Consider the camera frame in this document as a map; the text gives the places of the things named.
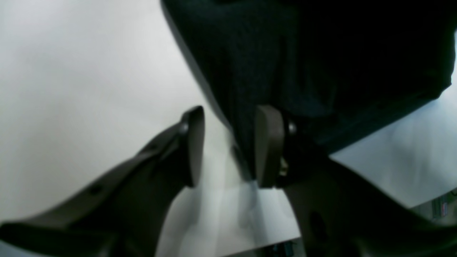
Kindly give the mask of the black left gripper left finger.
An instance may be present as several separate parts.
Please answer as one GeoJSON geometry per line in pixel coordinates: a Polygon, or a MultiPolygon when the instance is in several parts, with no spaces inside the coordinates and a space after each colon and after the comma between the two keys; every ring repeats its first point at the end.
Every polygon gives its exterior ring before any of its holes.
{"type": "Polygon", "coordinates": [[[193,107],[65,202],[1,225],[1,241],[49,257],[153,257],[177,195],[196,187],[205,115],[193,107]]]}

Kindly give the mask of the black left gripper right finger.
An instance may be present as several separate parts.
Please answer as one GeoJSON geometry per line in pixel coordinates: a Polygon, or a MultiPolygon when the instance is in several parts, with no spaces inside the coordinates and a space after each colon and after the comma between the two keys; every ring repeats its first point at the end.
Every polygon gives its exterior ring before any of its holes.
{"type": "Polygon", "coordinates": [[[259,187],[284,191],[307,257],[456,256],[456,226],[407,210],[270,105],[256,107],[255,160],[259,187]]]}

